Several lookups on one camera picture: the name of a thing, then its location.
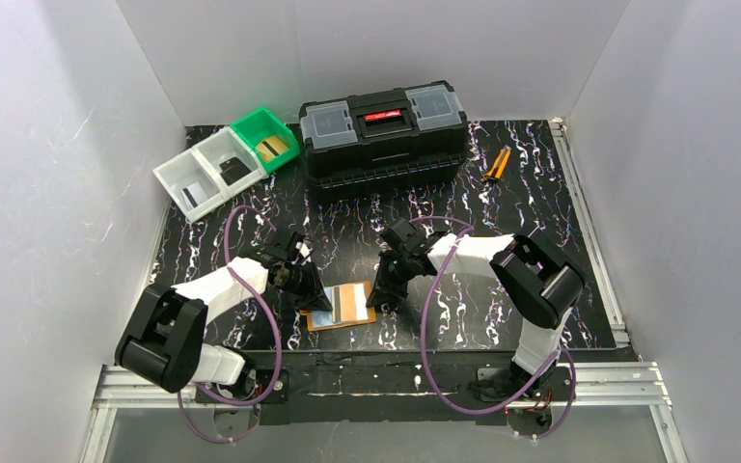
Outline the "silver white credit card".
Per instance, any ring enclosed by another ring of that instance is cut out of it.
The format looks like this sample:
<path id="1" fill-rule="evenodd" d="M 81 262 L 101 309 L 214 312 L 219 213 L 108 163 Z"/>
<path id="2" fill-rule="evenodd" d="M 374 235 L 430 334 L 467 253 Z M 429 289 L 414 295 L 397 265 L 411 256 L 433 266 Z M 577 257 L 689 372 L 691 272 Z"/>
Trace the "silver white credit card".
<path id="1" fill-rule="evenodd" d="M 193 182 L 181 189 L 186 204 L 191 208 L 197 208 L 208 200 L 208 194 L 200 182 Z"/>

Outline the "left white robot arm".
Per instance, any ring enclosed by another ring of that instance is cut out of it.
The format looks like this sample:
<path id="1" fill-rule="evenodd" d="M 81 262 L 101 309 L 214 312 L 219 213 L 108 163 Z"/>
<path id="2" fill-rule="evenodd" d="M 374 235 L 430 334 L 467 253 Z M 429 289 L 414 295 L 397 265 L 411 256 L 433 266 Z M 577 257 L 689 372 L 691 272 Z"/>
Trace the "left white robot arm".
<path id="1" fill-rule="evenodd" d="M 206 327 L 271 290 L 288 294 L 298 310 L 333 311 L 305 235 L 276 231 L 260 246 L 196 280 L 147 286 L 117 344 L 115 362 L 168 393 L 189 383 L 232 386 L 246 360 L 234 350 L 206 343 Z"/>

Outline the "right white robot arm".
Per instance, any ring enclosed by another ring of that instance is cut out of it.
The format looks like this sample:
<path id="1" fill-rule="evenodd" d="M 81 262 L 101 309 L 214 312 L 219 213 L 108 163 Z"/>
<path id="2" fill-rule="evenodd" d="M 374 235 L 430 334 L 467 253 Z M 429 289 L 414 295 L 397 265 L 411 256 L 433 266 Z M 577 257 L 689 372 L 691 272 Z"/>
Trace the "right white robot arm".
<path id="1" fill-rule="evenodd" d="M 525 229 L 489 237 L 426 232 L 398 219 L 380 234 L 387 250 L 380 262 L 367 305 L 392 306 L 407 296 L 417 277 L 461 273 L 498 281 L 523 318 L 519 345 L 509 371 L 492 379 L 495 393 L 545 380 L 560 357 L 559 340 L 573 306 L 586 287 L 579 266 L 544 232 Z"/>

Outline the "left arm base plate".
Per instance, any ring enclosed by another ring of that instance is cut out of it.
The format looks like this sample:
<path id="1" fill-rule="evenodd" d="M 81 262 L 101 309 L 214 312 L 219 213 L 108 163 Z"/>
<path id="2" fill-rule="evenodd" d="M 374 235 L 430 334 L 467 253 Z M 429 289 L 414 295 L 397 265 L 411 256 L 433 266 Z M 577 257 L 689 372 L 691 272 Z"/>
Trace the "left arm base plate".
<path id="1" fill-rule="evenodd" d="M 236 383 L 230 386 L 212 384 L 212 390 L 227 400 L 244 401 L 261 395 L 265 387 L 269 384 L 273 370 L 269 369 L 251 369 L 243 373 Z M 288 391 L 290 386 L 289 372 L 281 369 L 278 381 L 261 404 L 281 404 L 288 401 Z"/>

